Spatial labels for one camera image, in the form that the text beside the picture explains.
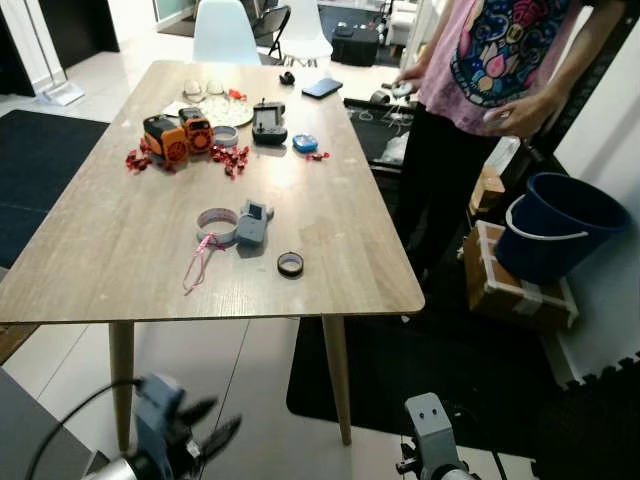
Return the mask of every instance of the blue bucket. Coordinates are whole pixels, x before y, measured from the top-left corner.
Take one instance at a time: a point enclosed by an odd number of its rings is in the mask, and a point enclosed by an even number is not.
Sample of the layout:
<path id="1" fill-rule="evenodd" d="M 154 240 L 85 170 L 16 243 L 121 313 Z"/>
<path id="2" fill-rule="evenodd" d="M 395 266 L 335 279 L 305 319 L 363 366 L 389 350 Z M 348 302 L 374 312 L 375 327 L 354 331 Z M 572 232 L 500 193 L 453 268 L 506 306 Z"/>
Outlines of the blue bucket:
<path id="1" fill-rule="evenodd" d="M 565 276 L 630 225 L 627 211 L 609 195 L 556 173 L 529 178 L 527 193 L 511 204 L 505 219 L 496 258 L 516 277 L 538 284 Z"/>

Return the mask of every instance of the wall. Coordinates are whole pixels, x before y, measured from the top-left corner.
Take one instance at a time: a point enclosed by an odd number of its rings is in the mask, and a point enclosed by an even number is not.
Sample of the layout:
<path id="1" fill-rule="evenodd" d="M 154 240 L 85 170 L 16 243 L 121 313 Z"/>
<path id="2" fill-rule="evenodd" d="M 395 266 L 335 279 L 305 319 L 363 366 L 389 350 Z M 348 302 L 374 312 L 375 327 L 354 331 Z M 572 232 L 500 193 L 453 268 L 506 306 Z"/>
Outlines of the wall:
<path id="1" fill-rule="evenodd" d="M 47 24 L 42 16 L 42 10 L 40 10 L 40 4 L 38 0 L 27 0 L 33 21 L 36 25 L 40 41 L 44 48 L 47 59 L 51 66 L 51 70 L 58 78 L 58 75 L 62 75 L 62 68 L 58 62 L 58 55 L 53 47 L 53 42 L 47 29 Z M 31 83 L 36 88 L 43 88 L 50 84 L 49 73 L 47 72 L 47 66 L 45 64 L 36 35 L 29 22 L 29 16 L 22 0 L 0 0 L 0 8 L 7 20 L 7 25 L 11 31 L 11 36 L 16 44 L 16 48 L 22 58 L 22 63 L 27 71 L 27 75 L 31 80 Z"/>
<path id="2" fill-rule="evenodd" d="M 109 0 L 118 42 L 125 42 L 155 25 L 154 0 Z"/>
<path id="3" fill-rule="evenodd" d="M 575 376 L 599 373 L 640 351 L 640 24 L 558 147 L 567 171 L 621 202 L 630 232 L 610 241 L 570 277 L 581 309 L 558 338 Z"/>

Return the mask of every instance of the table leg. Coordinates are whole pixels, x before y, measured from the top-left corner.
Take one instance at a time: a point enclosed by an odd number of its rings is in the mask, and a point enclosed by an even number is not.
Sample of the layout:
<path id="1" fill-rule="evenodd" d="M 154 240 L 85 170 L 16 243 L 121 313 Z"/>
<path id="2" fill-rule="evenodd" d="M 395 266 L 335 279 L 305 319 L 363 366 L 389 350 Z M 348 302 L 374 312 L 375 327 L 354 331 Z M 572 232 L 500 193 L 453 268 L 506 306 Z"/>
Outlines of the table leg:
<path id="1" fill-rule="evenodd" d="M 133 378 L 133 338 L 133 322 L 109 324 L 111 381 Z M 118 447 L 122 453 L 129 449 L 131 394 L 131 386 L 118 387 L 113 390 Z"/>
<path id="2" fill-rule="evenodd" d="M 349 407 L 349 366 L 347 362 L 347 341 L 344 334 L 344 317 L 323 315 L 322 328 L 327 348 L 329 374 L 333 387 L 333 399 L 338 412 L 338 423 L 342 443 L 351 444 L 351 412 Z"/>

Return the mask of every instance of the orange handheld device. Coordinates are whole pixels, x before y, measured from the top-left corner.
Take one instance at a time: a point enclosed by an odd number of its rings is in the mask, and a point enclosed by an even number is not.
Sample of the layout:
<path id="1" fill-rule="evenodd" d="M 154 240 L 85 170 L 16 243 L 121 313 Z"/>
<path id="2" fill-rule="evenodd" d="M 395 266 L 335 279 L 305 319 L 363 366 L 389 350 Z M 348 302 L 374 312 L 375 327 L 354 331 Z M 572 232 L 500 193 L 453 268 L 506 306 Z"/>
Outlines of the orange handheld device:
<path id="1" fill-rule="evenodd" d="M 178 110 L 180 125 L 184 128 L 187 144 L 191 153 L 205 153 L 213 141 L 213 131 L 209 120 L 199 108 L 188 107 Z"/>
<path id="2" fill-rule="evenodd" d="M 156 115 L 143 121 L 144 138 L 151 151 L 162 157 L 165 167 L 172 168 L 187 160 L 187 139 L 184 129 L 176 127 L 165 115 Z"/>

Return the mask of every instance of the black pants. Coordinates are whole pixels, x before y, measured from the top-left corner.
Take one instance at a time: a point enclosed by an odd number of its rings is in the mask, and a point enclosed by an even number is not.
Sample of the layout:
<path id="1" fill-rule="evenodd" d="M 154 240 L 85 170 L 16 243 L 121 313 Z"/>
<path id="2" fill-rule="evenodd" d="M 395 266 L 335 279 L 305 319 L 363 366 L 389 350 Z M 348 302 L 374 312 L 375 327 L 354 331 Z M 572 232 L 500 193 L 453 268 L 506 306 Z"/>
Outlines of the black pants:
<path id="1" fill-rule="evenodd" d="M 497 143 L 459 130 L 418 104 L 400 179 L 394 224 L 405 247 L 427 210 L 423 237 L 407 254 L 420 277 L 442 257 L 456 233 L 482 166 Z"/>

